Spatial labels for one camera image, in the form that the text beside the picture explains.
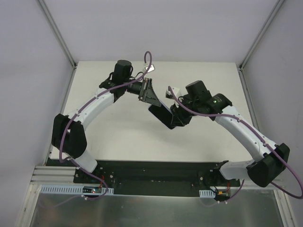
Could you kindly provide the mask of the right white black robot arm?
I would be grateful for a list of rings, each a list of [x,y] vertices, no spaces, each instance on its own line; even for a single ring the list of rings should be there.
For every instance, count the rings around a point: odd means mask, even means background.
[[[170,107],[171,126],[181,127],[189,124],[193,116],[205,116],[224,127],[250,154],[247,161],[223,161],[217,172],[226,180],[250,179],[260,187],[272,184],[285,169],[290,148],[277,144],[248,123],[232,102],[223,94],[211,95],[202,81],[186,86],[187,94],[177,96],[169,87],[166,98],[174,100]]]

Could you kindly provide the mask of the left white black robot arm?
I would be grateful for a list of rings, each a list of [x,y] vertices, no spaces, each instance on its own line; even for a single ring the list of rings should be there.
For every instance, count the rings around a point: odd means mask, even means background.
[[[51,144],[65,153],[79,167],[92,173],[97,161],[87,150],[85,131],[92,121],[106,108],[115,103],[125,92],[138,96],[139,101],[161,106],[152,88],[152,79],[146,74],[154,71],[151,61],[146,61],[138,78],[132,77],[133,66],[127,60],[118,60],[113,72],[98,87],[96,93],[79,109],[53,121]]]

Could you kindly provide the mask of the black smartphone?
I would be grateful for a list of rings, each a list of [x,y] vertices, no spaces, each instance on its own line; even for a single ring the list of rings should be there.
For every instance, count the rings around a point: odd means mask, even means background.
[[[172,113],[163,111],[160,106],[150,105],[148,108],[149,112],[152,113],[158,120],[160,120],[167,128],[173,129],[170,126],[172,120]]]

